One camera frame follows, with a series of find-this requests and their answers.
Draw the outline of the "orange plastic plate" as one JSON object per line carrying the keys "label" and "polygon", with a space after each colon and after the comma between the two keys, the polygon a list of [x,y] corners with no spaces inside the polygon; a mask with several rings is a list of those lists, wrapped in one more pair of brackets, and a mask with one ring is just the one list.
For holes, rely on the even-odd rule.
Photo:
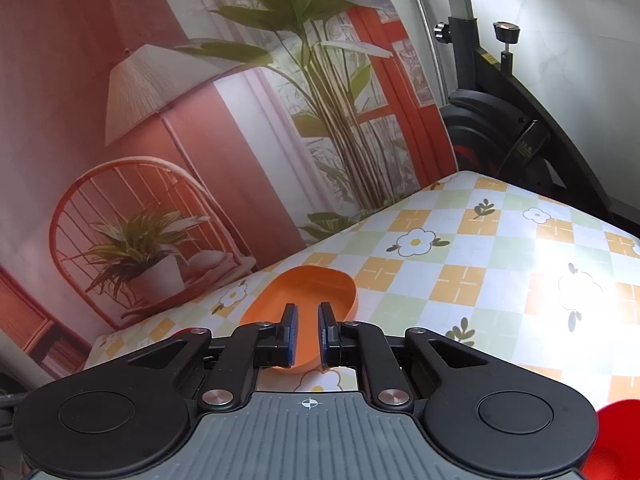
{"label": "orange plastic plate", "polygon": [[324,266],[296,266],[275,278],[252,302],[241,325],[278,322],[287,304],[297,307],[295,361],[292,367],[277,367],[285,374],[303,374],[320,365],[318,311],[328,302],[337,322],[352,321],[358,309],[358,289],[352,277]]}

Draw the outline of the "red plastic bowl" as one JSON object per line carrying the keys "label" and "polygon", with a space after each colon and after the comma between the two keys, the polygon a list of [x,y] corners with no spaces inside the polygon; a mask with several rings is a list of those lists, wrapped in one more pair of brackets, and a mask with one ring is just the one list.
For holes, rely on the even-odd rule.
{"label": "red plastic bowl", "polygon": [[601,408],[597,415],[597,441],[582,473],[592,480],[639,480],[639,400],[617,401]]}

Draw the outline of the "floral checkered tablecloth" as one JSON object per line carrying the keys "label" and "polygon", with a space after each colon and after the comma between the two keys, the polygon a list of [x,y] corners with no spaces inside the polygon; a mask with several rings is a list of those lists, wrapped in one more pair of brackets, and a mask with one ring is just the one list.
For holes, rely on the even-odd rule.
{"label": "floral checkered tablecloth", "polygon": [[227,336],[264,288],[326,266],[358,288],[357,318],[423,326],[580,391],[639,394],[639,241],[550,198],[465,171],[241,281],[100,337],[100,364],[189,326]]}

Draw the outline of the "printed room backdrop cloth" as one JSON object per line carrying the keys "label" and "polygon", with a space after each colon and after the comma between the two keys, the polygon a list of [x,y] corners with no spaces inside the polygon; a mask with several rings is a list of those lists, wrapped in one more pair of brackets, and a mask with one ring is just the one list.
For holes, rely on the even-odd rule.
{"label": "printed room backdrop cloth", "polygon": [[1,0],[1,333],[49,377],[227,326],[453,174],[426,0]]}

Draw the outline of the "black exercise bike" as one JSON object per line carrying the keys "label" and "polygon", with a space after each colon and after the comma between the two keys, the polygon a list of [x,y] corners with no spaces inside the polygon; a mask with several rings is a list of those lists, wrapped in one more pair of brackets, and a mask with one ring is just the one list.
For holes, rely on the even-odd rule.
{"label": "black exercise bike", "polygon": [[639,0],[394,0],[474,170],[639,229]]}

